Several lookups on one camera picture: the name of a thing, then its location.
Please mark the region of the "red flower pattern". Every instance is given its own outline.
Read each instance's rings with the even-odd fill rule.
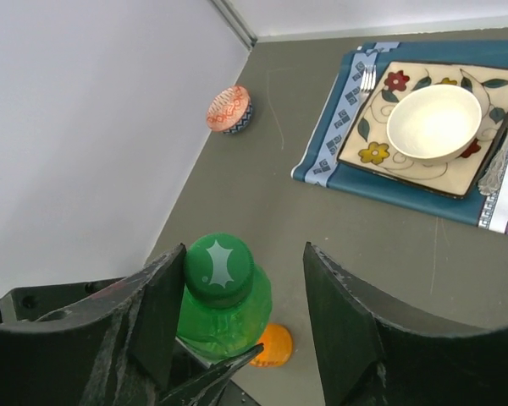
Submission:
[[[482,147],[478,145],[478,139],[474,139],[474,141],[466,148],[462,154],[460,154],[461,158],[468,158],[470,155],[475,154],[480,151]]]
[[[389,72],[384,84],[388,86],[389,91],[405,91],[406,82],[410,80],[410,76],[400,70],[399,72]]]

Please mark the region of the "floral plate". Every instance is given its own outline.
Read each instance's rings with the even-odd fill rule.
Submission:
[[[430,85],[460,85],[476,96],[483,118],[476,139],[460,157],[429,166],[408,159],[388,141],[386,123],[395,105]],[[508,126],[508,69],[476,65],[392,62],[356,116],[339,161],[460,198],[467,194],[494,154]]]

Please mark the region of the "table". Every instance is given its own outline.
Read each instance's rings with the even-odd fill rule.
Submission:
[[[256,45],[238,83],[254,119],[211,134],[152,257],[224,231],[244,239],[273,283],[272,321],[296,350],[281,368],[246,367],[235,381],[262,406],[322,406],[302,268],[306,241],[396,298],[474,326],[508,324],[508,237],[292,180],[339,69],[364,41],[508,39],[508,29]]]

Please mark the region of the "bottle cap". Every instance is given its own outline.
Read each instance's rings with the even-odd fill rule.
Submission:
[[[207,307],[232,307],[252,290],[255,264],[246,244],[226,233],[208,234],[186,252],[186,287]]]

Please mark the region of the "white bowl rim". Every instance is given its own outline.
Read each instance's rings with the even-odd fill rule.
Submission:
[[[461,92],[461,93],[462,92],[466,92],[468,94],[467,97],[471,100],[471,102],[475,105],[477,111],[479,112],[478,120],[477,120],[478,122],[477,122],[477,125],[476,125],[476,129],[472,132],[472,134],[471,134],[471,136],[469,138],[467,138],[462,144],[460,144],[460,146],[456,147],[453,151],[447,151],[447,152],[445,152],[443,154],[431,155],[431,156],[419,156],[419,155],[414,155],[414,154],[410,154],[408,152],[403,151],[401,148],[399,148],[397,145],[395,145],[395,142],[391,139],[391,134],[389,133],[389,123],[391,122],[391,119],[392,119],[392,117],[394,115],[395,110],[398,108],[398,106],[404,100],[408,99],[409,97],[411,97],[411,96],[414,97],[414,95],[416,95],[418,93],[422,93],[422,92],[434,91],[433,89],[436,89],[436,88],[445,88],[445,89],[452,88],[451,91],[458,91],[458,92]],[[470,144],[471,141],[474,140],[474,138],[476,136],[476,133],[478,132],[478,129],[480,128],[480,125],[482,125],[482,118],[483,118],[483,116],[482,116],[482,106],[480,105],[480,101],[476,98],[476,96],[474,96],[473,93],[471,93],[467,89],[463,89],[462,87],[460,87],[458,85],[447,85],[447,84],[431,85],[431,86],[423,87],[422,89],[418,89],[417,91],[413,91],[412,93],[409,93],[401,101],[399,101],[397,103],[397,105],[394,107],[394,109],[389,114],[388,122],[386,123],[386,134],[388,135],[389,143],[398,152],[400,152],[404,156],[408,156],[408,157],[410,157],[412,159],[424,160],[424,161],[426,161],[426,160],[434,160],[434,159],[438,159],[438,158],[444,158],[445,156],[450,155],[452,152],[458,151],[462,147],[464,147],[465,145]]]

